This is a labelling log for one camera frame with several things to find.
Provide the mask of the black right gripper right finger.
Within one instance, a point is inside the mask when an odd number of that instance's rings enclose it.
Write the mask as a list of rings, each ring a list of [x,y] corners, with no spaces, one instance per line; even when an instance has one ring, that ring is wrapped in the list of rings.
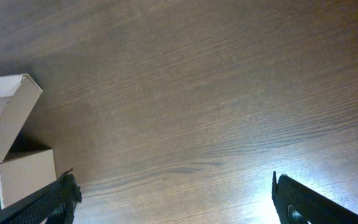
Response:
[[[281,224],[358,223],[358,214],[287,175],[273,172],[272,201]]]

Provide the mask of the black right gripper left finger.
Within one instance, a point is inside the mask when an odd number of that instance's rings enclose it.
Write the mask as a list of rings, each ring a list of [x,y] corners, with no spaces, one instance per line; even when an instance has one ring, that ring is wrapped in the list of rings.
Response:
[[[80,187],[68,170],[51,184],[0,210],[0,224],[72,224],[80,202]]]

